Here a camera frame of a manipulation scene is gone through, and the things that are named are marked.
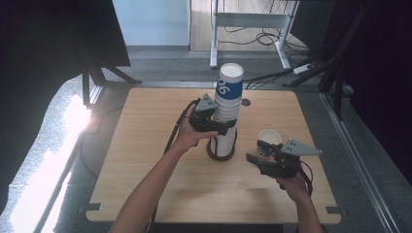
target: white metal stand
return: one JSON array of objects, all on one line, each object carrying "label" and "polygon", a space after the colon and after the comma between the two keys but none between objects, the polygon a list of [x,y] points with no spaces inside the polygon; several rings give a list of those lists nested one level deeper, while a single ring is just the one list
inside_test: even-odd
[{"label": "white metal stand", "polygon": [[219,0],[215,0],[215,11],[212,15],[213,36],[210,47],[210,67],[218,66],[218,27],[260,27],[260,28],[283,28],[279,42],[275,43],[276,50],[282,61],[285,70],[290,69],[291,65],[284,52],[286,38],[291,29],[294,11],[298,1],[293,1],[291,10],[287,15],[273,14],[245,14],[245,13],[219,13]]}]

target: white desk leg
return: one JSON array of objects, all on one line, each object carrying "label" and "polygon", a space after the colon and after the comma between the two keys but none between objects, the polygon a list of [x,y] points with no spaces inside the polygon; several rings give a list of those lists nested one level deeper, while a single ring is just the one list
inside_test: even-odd
[{"label": "white desk leg", "polygon": [[213,20],[213,35],[212,44],[210,47],[210,68],[215,69],[218,66],[218,4],[219,0],[215,0],[215,11],[212,15]]},{"label": "white desk leg", "polygon": [[279,58],[281,59],[282,65],[285,70],[289,70],[291,65],[288,62],[288,58],[286,57],[284,46],[286,42],[286,38],[288,37],[289,30],[291,29],[292,20],[294,16],[294,11],[296,10],[297,1],[293,1],[293,5],[291,10],[288,13],[288,18],[286,19],[285,28],[282,31],[281,39],[279,42],[275,43],[276,50],[278,51]]}]

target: person's right arm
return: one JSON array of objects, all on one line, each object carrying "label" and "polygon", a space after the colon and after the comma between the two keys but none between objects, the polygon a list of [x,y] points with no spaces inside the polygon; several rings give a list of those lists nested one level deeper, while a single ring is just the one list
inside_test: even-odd
[{"label": "person's right arm", "polygon": [[293,178],[275,179],[278,184],[285,187],[288,195],[296,204],[299,233],[324,233],[315,206],[307,192],[305,180],[303,180],[300,174]]}]

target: wooden table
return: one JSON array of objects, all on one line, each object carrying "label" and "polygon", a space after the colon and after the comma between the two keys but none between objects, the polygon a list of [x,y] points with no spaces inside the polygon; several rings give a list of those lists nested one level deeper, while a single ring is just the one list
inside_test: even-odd
[{"label": "wooden table", "polygon": [[[109,147],[88,211],[93,221],[115,220],[133,188],[163,154],[176,120],[193,99],[214,89],[144,88],[130,90]],[[246,152],[257,154],[258,133],[271,128],[314,146],[299,103],[293,92],[244,90],[251,106],[242,107],[238,119],[236,153],[226,161],[211,159],[207,141],[201,141],[180,160],[159,201],[156,222],[186,223],[291,223],[297,222],[294,202],[273,179],[262,176],[246,161]],[[336,207],[325,171],[317,155],[302,157],[314,171],[312,195],[321,223],[338,223]]]}]

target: white wall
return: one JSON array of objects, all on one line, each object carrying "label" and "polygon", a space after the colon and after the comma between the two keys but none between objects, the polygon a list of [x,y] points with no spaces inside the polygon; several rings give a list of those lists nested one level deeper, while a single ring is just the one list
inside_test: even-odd
[{"label": "white wall", "polygon": [[127,46],[187,46],[188,0],[113,0]]}]

